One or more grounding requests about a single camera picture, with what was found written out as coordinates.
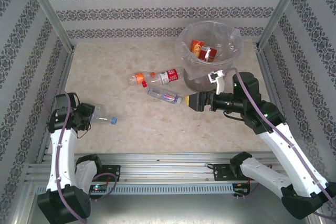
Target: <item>clear plastic bucket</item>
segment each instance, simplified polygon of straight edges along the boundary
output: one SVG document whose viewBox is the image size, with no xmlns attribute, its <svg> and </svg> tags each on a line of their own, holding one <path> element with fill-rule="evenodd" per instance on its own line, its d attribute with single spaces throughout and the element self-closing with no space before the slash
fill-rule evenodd
<svg viewBox="0 0 336 224">
<path fill-rule="evenodd" d="M 217 50 L 214 62 L 198 59 L 191 51 L 192 40 L 204 41 Z M 175 41 L 175 53 L 182 59 L 184 81 L 195 91 L 208 91 L 215 85 L 207 75 L 213 71 L 231 67 L 243 52 L 243 40 L 239 29 L 216 20 L 205 20 L 188 25 Z"/>
</svg>

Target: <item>wall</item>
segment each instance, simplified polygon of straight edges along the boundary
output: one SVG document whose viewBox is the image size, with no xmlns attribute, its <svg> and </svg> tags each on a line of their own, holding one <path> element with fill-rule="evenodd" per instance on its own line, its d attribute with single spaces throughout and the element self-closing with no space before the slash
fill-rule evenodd
<svg viewBox="0 0 336 224">
<path fill-rule="evenodd" d="M 291 0 L 264 50 L 294 136 L 331 181 L 336 181 L 335 15 L 336 0 Z"/>
<path fill-rule="evenodd" d="M 190 23 L 223 20 L 257 41 L 279 0 L 50 0 L 74 44 L 174 40 Z"/>
<path fill-rule="evenodd" d="M 37 0 L 0 0 L 0 223 L 34 163 L 68 57 Z"/>
</svg>

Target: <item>plastic bottle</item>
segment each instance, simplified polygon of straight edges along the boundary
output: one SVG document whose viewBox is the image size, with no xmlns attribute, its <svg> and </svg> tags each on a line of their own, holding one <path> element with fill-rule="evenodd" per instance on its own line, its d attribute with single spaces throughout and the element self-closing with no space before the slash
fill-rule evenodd
<svg viewBox="0 0 336 224">
<path fill-rule="evenodd" d="M 183 76 L 183 68 L 177 67 L 156 73 L 155 76 L 149 78 L 148 81 L 145 81 L 145 84 L 149 86 L 159 86 L 162 84 L 169 83 L 171 81 L 176 81 Z"/>
<path fill-rule="evenodd" d="M 143 81 L 148 81 L 151 77 L 155 77 L 154 72 L 135 73 L 127 78 L 130 86 L 141 84 Z"/>
<path fill-rule="evenodd" d="M 106 113 L 106 108 L 104 105 L 97 104 L 95 105 L 95 110 L 91 116 L 90 123 L 99 123 L 99 124 L 113 124 L 116 125 L 117 118 L 110 116 Z"/>
<path fill-rule="evenodd" d="M 177 94 L 170 92 L 168 90 L 159 88 L 159 87 L 148 88 L 147 94 L 149 94 L 152 97 L 155 97 L 160 100 L 173 103 L 173 104 L 181 103 L 182 101 L 182 97 L 179 97 Z"/>
</svg>

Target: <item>blue bottle cap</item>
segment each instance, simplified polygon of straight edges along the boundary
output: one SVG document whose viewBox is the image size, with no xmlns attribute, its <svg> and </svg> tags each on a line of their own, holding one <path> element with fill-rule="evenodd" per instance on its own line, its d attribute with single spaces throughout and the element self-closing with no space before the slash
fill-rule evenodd
<svg viewBox="0 0 336 224">
<path fill-rule="evenodd" d="M 116 125 L 117 124 L 117 118 L 112 117 L 111 118 L 111 124 Z"/>
</svg>

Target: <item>beige floor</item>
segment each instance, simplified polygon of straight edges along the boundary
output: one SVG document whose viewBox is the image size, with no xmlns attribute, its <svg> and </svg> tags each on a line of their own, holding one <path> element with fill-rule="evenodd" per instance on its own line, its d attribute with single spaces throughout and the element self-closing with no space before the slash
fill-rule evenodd
<svg viewBox="0 0 336 224">
<path fill-rule="evenodd" d="M 105 104 L 118 117 L 117 125 L 93 125 L 77 141 L 77 153 L 181 153 L 268 151 L 266 144 L 243 122 L 227 119 L 221 111 L 195 112 L 186 104 L 169 104 L 146 94 L 142 86 L 127 84 L 137 71 L 160 71 L 179 66 L 173 42 L 80 43 L 76 47 L 66 85 L 82 102 Z M 250 40 L 234 63 L 260 81 L 268 100 Z M 232 75 L 226 92 L 232 92 Z M 179 95 L 192 94 L 183 79 L 167 84 Z"/>
</svg>

